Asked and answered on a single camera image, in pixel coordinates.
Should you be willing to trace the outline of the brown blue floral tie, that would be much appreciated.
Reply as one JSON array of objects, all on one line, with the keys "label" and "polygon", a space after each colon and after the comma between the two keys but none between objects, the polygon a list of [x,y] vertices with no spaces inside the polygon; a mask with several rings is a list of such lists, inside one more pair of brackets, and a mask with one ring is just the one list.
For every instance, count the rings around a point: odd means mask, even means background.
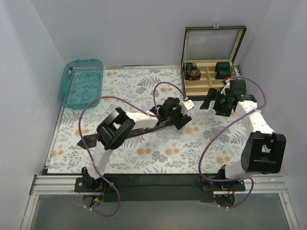
[{"label": "brown blue floral tie", "polygon": [[98,131],[96,134],[85,135],[83,137],[84,140],[80,140],[77,145],[83,149],[93,148],[96,146],[96,142],[100,141],[106,150],[114,150],[128,138],[151,133],[168,126],[172,125],[161,123],[159,118],[158,123],[153,128],[136,128],[132,127],[132,119],[125,118],[123,127],[116,128],[113,124],[109,125],[103,123],[102,125],[98,126]]}]

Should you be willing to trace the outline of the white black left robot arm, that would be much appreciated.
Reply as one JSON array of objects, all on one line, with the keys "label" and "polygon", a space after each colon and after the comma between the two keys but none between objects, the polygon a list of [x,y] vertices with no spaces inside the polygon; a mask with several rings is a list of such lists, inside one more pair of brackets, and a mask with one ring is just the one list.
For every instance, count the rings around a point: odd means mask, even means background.
[{"label": "white black left robot arm", "polygon": [[112,152],[125,140],[175,126],[180,130],[191,117],[188,112],[194,108],[192,100],[169,97],[162,105],[156,105],[146,112],[125,112],[116,108],[97,127],[93,135],[85,135],[78,142],[83,149],[95,148],[90,168],[81,170],[83,184],[96,192],[106,184],[102,176]]}]

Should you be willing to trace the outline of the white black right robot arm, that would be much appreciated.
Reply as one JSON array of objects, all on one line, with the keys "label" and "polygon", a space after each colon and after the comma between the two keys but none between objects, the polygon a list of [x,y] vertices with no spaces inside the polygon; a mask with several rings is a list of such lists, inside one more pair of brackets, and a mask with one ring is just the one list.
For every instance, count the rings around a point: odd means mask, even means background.
[{"label": "white black right robot arm", "polygon": [[285,135],[277,134],[267,124],[260,111],[264,106],[259,106],[256,98],[247,93],[245,81],[243,77],[224,80],[222,89],[209,89],[202,104],[202,108],[208,109],[210,102],[215,101],[213,109],[216,115],[229,117],[231,112],[235,112],[239,116],[218,132],[215,139],[239,121],[243,122],[248,134],[240,160],[222,166],[214,178],[200,173],[202,179],[218,184],[225,191],[253,175],[278,173],[286,146]]}]

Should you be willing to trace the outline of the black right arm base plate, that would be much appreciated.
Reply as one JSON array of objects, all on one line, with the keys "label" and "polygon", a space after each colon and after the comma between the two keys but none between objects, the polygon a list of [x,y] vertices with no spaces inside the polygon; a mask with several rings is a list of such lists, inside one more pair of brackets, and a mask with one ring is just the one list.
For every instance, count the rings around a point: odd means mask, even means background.
[{"label": "black right arm base plate", "polygon": [[230,181],[230,182],[211,182],[203,179],[202,177],[198,177],[196,179],[196,184],[199,188],[204,192],[213,192],[213,191],[221,191],[221,192],[229,192],[229,191],[239,191],[243,192],[246,190],[245,184],[243,181]]}]

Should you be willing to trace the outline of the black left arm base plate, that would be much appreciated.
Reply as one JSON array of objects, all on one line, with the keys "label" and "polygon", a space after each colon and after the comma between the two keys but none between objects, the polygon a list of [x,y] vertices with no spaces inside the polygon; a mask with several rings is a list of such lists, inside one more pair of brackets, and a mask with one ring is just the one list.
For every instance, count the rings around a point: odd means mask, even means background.
[{"label": "black left arm base plate", "polygon": [[101,178],[97,179],[93,185],[89,185],[86,182],[86,180],[82,177],[78,177],[75,181],[74,192],[94,193],[94,192],[102,192],[102,191],[110,193],[110,192],[115,192],[115,189]]}]

